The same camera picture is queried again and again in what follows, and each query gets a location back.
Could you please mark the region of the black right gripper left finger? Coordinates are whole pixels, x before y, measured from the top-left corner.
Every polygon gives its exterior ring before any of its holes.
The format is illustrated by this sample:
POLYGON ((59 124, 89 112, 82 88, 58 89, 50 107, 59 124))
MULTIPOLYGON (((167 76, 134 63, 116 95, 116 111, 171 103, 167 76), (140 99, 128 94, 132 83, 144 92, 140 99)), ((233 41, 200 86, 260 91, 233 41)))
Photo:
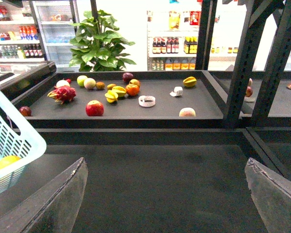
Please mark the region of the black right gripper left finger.
POLYGON ((84 158, 0 218, 0 233, 70 233, 79 213, 88 169, 84 158))

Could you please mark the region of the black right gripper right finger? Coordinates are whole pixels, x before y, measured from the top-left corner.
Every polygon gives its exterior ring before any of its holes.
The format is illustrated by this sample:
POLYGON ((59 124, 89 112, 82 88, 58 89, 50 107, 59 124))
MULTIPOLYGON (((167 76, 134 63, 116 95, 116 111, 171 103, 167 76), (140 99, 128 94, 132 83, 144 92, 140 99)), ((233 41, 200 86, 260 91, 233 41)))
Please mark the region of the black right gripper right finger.
POLYGON ((253 158, 245 166, 248 189, 270 233, 291 233, 291 181, 253 158))

